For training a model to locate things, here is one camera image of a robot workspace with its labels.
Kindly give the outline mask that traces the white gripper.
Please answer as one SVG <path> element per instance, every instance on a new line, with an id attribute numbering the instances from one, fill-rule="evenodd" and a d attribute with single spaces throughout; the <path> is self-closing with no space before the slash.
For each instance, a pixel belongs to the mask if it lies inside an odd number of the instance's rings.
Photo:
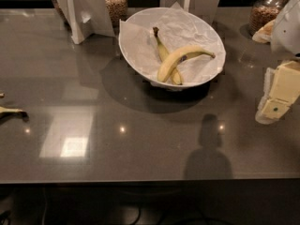
<path id="1" fill-rule="evenodd" d="M 252 37 L 259 43 L 271 41 L 277 55 L 300 54 L 300 0 L 290 0 L 275 20 L 261 27 Z M 279 121 L 300 97 L 300 62 L 283 61 L 264 74 L 263 96 L 255 119 L 270 125 Z"/>

